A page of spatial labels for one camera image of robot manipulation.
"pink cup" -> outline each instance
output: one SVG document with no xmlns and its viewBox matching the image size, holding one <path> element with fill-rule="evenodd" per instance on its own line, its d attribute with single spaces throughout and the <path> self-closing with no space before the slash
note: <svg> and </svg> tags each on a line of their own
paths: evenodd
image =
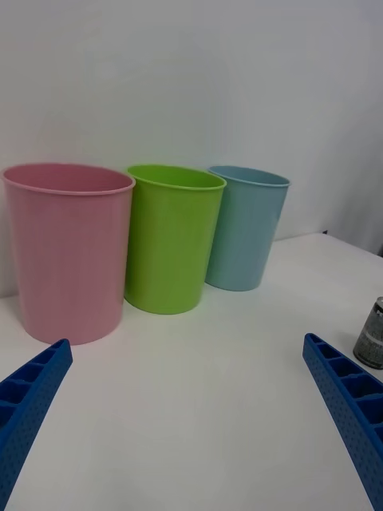
<svg viewBox="0 0 383 511">
<path fill-rule="evenodd" d="M 76 164 L 26 164 L 2 174 L 24 328 L 54 343 L 90 343 L 120 322 L 130 176 Z"/>
</svg>

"lime green cup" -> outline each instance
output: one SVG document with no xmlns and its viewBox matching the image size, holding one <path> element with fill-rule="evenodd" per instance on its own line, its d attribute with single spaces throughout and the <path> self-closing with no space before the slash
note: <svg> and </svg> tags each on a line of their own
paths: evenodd
<svg viewBox="0 0 383 511">
<path fill-rule="evenodd" d="M 202 294 L 226 181 L 183 167 L 135 165 L 125 298 L 143 311 L 178 314 Z"/>
</svg>

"light blue cup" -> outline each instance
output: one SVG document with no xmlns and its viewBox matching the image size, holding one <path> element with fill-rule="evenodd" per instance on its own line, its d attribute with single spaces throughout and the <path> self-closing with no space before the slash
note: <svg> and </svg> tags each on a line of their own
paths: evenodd
<svg viewBox="0 0 383 511">
<path fill-rule="evenodd" d="M 290 182 L 253 168 L 219 166 L 221 209 L 206 282 L 230 291 L 249 291 L 261 283 Z"/>
</svg>

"white tabletop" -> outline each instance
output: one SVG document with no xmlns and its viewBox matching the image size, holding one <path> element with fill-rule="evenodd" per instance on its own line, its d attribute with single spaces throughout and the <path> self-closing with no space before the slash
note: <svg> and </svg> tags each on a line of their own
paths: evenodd
<svg viewBox="0 0 383 511">
<path fill-rule="evenodd" d="M 125 303 L 73 348 L 7 511 L 371 510 L 302 346 L 313 331 L 352 358 L 382 294 L 383 259 L 309 235 L 274 244 L 258 290 L 206 285 L 173 316 Z M 0 329 L 1 380 L 46 345 L 15 298 Z"/>
</svg>

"metal can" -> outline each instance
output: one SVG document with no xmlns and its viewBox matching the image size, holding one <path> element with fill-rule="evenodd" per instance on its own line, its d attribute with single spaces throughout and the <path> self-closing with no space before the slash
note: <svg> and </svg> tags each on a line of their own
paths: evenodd
<svg viewBox="0 0 383 511">
<path fill-rule="evenodd" d="M 353 349 L 366 366 L 383 369 L 383 296 L 373 306 Z"/>
</svg>

